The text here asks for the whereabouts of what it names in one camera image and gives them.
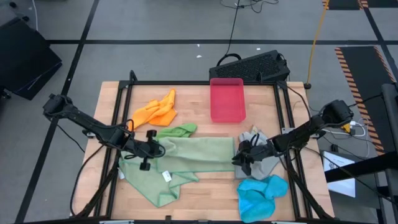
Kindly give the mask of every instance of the white cable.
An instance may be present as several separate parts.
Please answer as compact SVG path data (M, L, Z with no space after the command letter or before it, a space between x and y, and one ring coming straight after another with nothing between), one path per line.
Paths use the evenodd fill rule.
M366 121L368 121L368 123L367 124L361 124L360 122L361 121L363 121L363 120L366 120ZM368 150L368 153L366 154L366 156L365 157L368 157L369 156L369 154L370 154L370 148L369 148L369 141L368 141L368 135L367 135L367 133L369 132L368 131L368 127L369 127L369 120L367 119L367 118L361 118L361 119L359 119L358 120L358 122L356 122L355 121L355 126L359 126L359 127L361 127L362 128L362 130L363 130L363 134L360 134L360 135L354 135L354 137L363 137L363 136L365 136L365 141L366 141L366 148L367 148L367 150ZM329 132L329 133L332 133L332 134L344 134L344 135L350 135L350 134L348 134L348 133L342 133L342 132L335 132L335 131L329 131L329 130L327 130L327 129L323 129L324 131L326 131L326 132Z
M366 121L368 121L368 123L366 124L366 132L368 133L369 131L368 131L368 127L369 127L369 120L367 119L367 118L361 118L361 119L359 119L359 121L358 121L358 124L359 125L362 125L361 123L359 123L361 120L366 120ZM369 148L369 142L368 142L368 135L366 135L365 136L365 141L366 141L366 148L368 149L368 153L366 154L366 158L368 158L368 156L369 156L369 154L370 154L370 148Z
M39 23L37 22L37 10L35 0L32 0L33 8L35 9L35 18L36 18L36 30L39 31Z
M354 137L363 137L363 136L365 136L367 132L366 132L365 129L363 128L364 125L359 124L359 123L357 123L357 122L355 122L355 123L356 123L359 127L362 128L363 133L362 133L362 134L355 134L355 135L353 135L353 136L354 136ZM324 130L324 131L326 131L326 132L329 132L329 133L332 133L332 134L350 135L350 134L348 134L348 133L342 133L342 132L336 132L336 131L329 131L329 130L327 130L327 129L322 129L322 130Z

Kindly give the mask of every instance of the green cloth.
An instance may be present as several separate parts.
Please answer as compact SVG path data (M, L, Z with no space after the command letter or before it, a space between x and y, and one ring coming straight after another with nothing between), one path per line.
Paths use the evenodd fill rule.
M122 152L119 167L126 180L156 207L178 200L180 186L198 182L194 172L234 171L233 138L173 138L159 139L166 153L158 159L150 159L150 170L139 170L142 158L124 159ZM163 178L163 171L172 176L170 182Z
M164 128L156 134L156 139L159 140L160 138L164 138L164 137L187 138L187 137L189 137L189 135L194 133L196 131L196 129L197 129L197 125L195 125L194 123L183 124L183 125L180 125L175 128Z

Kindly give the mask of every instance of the wooden table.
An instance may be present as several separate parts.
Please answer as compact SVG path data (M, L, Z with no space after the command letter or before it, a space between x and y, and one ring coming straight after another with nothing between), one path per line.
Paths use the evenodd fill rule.
M305 96L303 83L290 82L291 88ZM99 93L94 117L104 124L111 124L118 82L103 82ZM177 116L170 127L193 122L198 125L192 137L220 136L234 137L238 145L237 136L249 131L256 125L266 136L272 137L280 133L279 120L275 107L274 90L271 86L245 86L244 97L246 103L246 119L239 124L213 123L210 118L210 86L206 85L134 85L129 107L129 118L133 112L145 106L149 100L161 100L171 88L176 89L175 105ZM290 104L293 108L295 125L299 126L308 121L307 110L298 95L289 90ZM287 114L280 91L281 104L284 111L285 123ZM118 122L121 122L123 109L120 109ZM160 130L163 127L145 124L136 130L136 139L146 141L148 129ZM89 157L100 144L96 139L89 139L85 159ZM308 147L318 150L316 140L310 140ZM76 189L73 208L79 212L90 200L99 186L103 167L105 149L102 149L81 173ZM302 150L303 168L307 187L317 202L325 211L334 216L322 162L318 154ZM272 171L288 182L288 175L281 164ZM234 172L204 172L197 173L199 182L181 186L180 199L166 206L156 208L145 199L126 180L119 180L116 185L112 219L135 220L164 220L171 215L173 220L240 220L238 212L238 195L236 188L239 180L234 179ZM301 216L305 216L302 195L297 188ZM109 193L103 197L101 214L105 214ZM276 210L269 220L294 220L290 191L285 197L276 199Z

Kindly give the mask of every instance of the concrete floor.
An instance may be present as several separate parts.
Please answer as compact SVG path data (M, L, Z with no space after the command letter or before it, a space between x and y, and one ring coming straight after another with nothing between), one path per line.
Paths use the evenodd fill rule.
M34 27L31 1L16 2L20 5L18 12L28 14L32 18L29 25ZM225 4L234 2L224 0ZM35 3L39 32L46 39L79 40L93 0ZM398 9L371 12L384 39L398 40ZM265 4L260 14L250 9L239 10L234 39L311 40L321 13L322 2L313 0L280 0L277 5ZM88 40L228 39L233 17L234 10L221 6L218 0L100 0ZM320 40L377 39L363 11L327 11ZM315 49L313 88L308 96L314 109L334 99L354 103L335 47L318 45ZM54 44L51 48L63 60L63 66L40 93L32 101L14 95L1 102L0 223L12 223L16 218L49 127L42 116L42 105L50 93L61 92L77 45ZM93 115L101 82L125 80L130 69L139 80L207 80L208 69L216 65L226 48L226 44L85 45L68 95L79 109ZM398 46L388 48L398 60ZM311 45L239 44L232 45L230 52L248 57L274 49L288 60L290 79L305 81ZM353 111L357 121L358 109ZM79 127L68 121L61 121L60 126L85 147L86 137ZM364 141L328 138L359 156L367 154ZM319 141L319 145L325 150L330 146L326 141ZM370 156L375 155L371 147ZM25 221L69 215L70 194L82 159L83 153L75 143L57 130ZM331 197L335 214L342 220L377 222L375 209L347 206L341 195Z

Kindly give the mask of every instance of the black mat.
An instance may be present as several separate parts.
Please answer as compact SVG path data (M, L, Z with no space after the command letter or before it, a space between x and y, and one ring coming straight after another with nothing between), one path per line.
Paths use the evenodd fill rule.
M392 83L392 75L375 47L340 47L336 54L357 102L381 93L381 85ZM361 116L369 118L369 137L378 154L394 151L386 109L382 98L358 105Z
M398 7L397 0L367 0L369 7Z
M359 10L359 2L357 0L330 0L329 10Z

